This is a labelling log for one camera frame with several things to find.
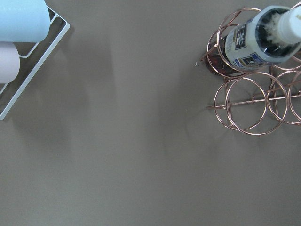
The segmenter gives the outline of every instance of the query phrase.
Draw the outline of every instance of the metal wire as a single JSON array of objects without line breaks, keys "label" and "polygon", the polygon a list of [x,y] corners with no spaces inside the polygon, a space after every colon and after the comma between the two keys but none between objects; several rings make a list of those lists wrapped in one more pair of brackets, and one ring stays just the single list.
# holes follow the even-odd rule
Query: metal wire
[{"label": "metal wire", "polygon": [[[299,2],[292,8],[299,7],[299,6],[301,6],[301,2]],[[221,124],[223,124],[225,127],[232,129],[232,130],[240,131],[240,132],[248,134],[248,135],[263,136],[263,135],[270,134],[270,133],[274,132],[275,130],[277,130],[281,126],[282,123],[301,126],[301,116],[298,115],[298,113],[295,111],[293,104],[292,104],[292,98],[301,97],[301,89],[299,90],[298,94],[292,94],[292,87],[297,83],[301,83],[301,79],[297,80],[298,76],[301,74],[301,71],[300,71],[301,59],[297,58],[296,56],[293,56],[291,58],[293,61],[299,63],[299,65],[294,68],[284,68],[284,67],[281,67],[278,65],[273,65],[270,67],[270,73],[264,73],[264,72],[251,73],[249,71],[243,71],[240,68],[235,68],[227,61],[227,59],[222,54],[220,41],[222,39],[223,33],[225,32],[225,30],[228,27],[238,26],[239,24],[233,23],[233,21],[242,12],[245,12],[245,11],[260,12],[260,9],[258,9],[258,8],[242,8],[240,10],[233,12],[229,16],[227,16],[220,24],[218,30],[215,31],[212,34],[212,36],[210,37],[209,42],[207,44],[206,53],[201,58],[201,61],[206,60],[209,63],[209,65],[211,66],[211,68],[216,73],[218,73],[218,75],[223,76],[224,80],[225,80],[224,83],[218,88],[218,90],[214,96],[213,105],[208,106],[207,108],[214,109],[214,112],[215,112],[215,115],[216,115],[218,121]],[[237,73],[236,74],[222,73],[221,70],[219,70],[219,68],[216,68],[214,66],[214,64],[210,58],[213,53],[215,53],[215,54],[218,53],[221,60],[229,68],[233,69]],[[274,69],[278,69],[283,72],[277,76],[274,72]],[[294,78],[292,79],[292,81],[290,83],[282,84],[279,79],[290,73],[296,73],[296,75],[294,76]],[[257,81],[249,78],[254,75],[257,75],[259,77],[265,76],[266,78],[270,79],[271,82],[270,82],[268,90],[264,90],[264,88]],[[254,84],[255,86],[257,86],[260,90],[260,92],[258,94],[263,95],[264,98],[255,99],[255,96],[258,94],[254,94],[249,100],[240,101],[240,102],[230,102],[230,93],[233,90],[233,87],[236,86],[241,80],[248,81],[248,82]],[[224,104],[219,105],[219,104],[217,104],[217,97],[220,95],[220,92],[222,90],[225,90],[225,100],[224,100]],[[277,96],[276,95],[277,90],[280,90],[283,94],[280,96]],[[277,100],[285,100],[285,109],[281,116],[279,116]],[[274,102],[274,108],[271,106],[271,101]],[[258,102],[265,103],[264,111],[263,111],[260,119],[256,123],[254,123],[253,125],[251,125],[247,128],[240,128],[236,124],[236,122],[233,120],[231,107],[233,107],[235,105],[247,105],[247,104],[254,104],[254,103],[258,103]],[[273,128],[267,129],[266,131],[263,131],[263,132],[252,132],[251,130],[254,129],[255,127],[257,127],[263,121],[264,117],[266,116],[267,109],[269,109],[269,111],[275,117],[277,124]],[[293,113],[293,115],[296,117],[297,121],[288,121],[285,119],[288,110],[290,110]],[[227,120],[228,120],[227,123],[222,120],[222,118],[219,115],[219,111],[226,112]]]}]

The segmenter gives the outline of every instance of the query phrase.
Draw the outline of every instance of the white metal rack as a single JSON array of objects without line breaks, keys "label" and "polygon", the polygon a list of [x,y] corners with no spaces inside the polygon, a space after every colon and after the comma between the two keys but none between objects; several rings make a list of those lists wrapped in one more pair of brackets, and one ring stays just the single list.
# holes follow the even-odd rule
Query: white metal rack
[{"label": "white metal rack", "polygon": [[[59,14],[57,14],[53,9],[48,7],[50,14],[50,29],[49,34],[42,42],[35,43],[26,54],[19,55],[20,60],[30,60],[32,57],[37,57],[34,66],[26,74],[18,74],[17,78],[7,84],[2,84],[0,86],[0,120],[3,120],[11,107],[14,105],[16,100],[19,98],[23,90],[26,88],[30,80],[34,77],[36,72],[45,62],[50,53],[54,50],[56,45],[62,39],[62,37],[67,33],[70,28],[70,24],[63,19]],[[52,28],[55,27],[55,36],[52,34]],[[40,46],[47,46],[42,52],[36,54],[36,49]]]}]

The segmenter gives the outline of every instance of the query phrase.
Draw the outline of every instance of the gray tabletop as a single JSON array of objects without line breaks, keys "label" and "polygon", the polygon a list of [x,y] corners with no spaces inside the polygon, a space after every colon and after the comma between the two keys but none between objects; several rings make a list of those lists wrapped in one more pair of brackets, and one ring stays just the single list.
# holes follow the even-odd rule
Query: gray tabletop
[{"label": "gray tabletop", "polygon": [[47,0],[71,29],[0,121],[1,226],[301,225],[300,127],[223,127],[195,67],[241,7]]}]

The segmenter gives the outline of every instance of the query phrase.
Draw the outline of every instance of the bottle label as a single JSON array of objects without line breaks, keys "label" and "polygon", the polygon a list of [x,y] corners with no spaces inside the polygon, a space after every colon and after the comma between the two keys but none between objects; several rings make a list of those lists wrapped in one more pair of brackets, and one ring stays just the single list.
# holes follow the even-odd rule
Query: bottle label
[{"label": "bottle label", "polygon": [[248,23],[233,29],[226,38],[225,52],[229,62],[243,70],[254,70],[268,64],[246,43]]}]

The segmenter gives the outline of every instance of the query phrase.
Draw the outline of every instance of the bottle cap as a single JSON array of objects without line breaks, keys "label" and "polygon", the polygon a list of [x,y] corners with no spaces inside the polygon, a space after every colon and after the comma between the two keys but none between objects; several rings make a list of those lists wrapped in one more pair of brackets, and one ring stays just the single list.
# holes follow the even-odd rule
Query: bottle cap
[{"label": "bottle cap", "polygon": [[301,7],[281,15],[277,26],[279,39],[288,44],[301,42]]}]

